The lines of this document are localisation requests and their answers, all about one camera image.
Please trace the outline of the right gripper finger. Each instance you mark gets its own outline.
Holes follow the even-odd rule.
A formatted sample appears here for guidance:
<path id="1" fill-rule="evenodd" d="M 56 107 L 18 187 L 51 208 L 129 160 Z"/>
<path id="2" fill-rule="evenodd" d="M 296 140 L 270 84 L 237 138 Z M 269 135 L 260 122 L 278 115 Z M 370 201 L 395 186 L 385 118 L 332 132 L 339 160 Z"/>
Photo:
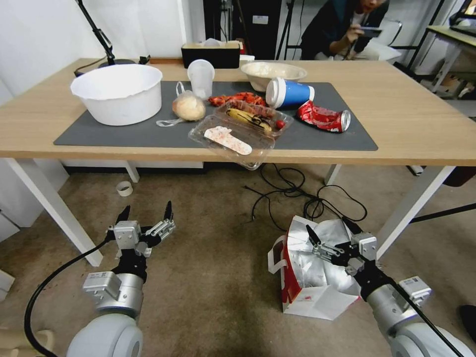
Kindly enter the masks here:
<path id="1" fill-rule="evenodd" d="M 369 233 L 364 232 L 357 223 L 350 220 L 348 217 L 341 218 L 345 230 L 348 231 L 348 236 L 351 244 L 357 244 L 362 239 L 369 238 Z"/>
<path id="2" fill-rule="evenodd" d="M 339 257 L 344 253 L 343 249 L 329 246 L 321 241 L 310 225 L 306 225 L 308 240 L 312 245 L 312 253 L 319 257 Z"/>

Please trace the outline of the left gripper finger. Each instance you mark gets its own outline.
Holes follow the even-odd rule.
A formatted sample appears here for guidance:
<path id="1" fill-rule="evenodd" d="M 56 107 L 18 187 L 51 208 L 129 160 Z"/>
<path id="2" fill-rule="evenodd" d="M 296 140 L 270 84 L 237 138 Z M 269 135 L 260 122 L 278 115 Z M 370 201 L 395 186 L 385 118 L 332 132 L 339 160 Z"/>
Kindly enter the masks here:
<path id="1" fill-rule="evenodd" d="M 130 215 L 130 205 L 127 205 L 117 216 L 116 222 L 108 227 L 109 231 L 112 231 L 114 226 L 121 221 L 127 221 Z"/>
<path id="2" fill-rule="evenodd" d="M 174 222 L 172 202 L 168 201 L 165 208 L 163 220 L 161 220 L 159 223 L 147 230 L 145 236 L 152 238 L 166 238 L 172 233 L 175 227 L 176 225 Z"/>

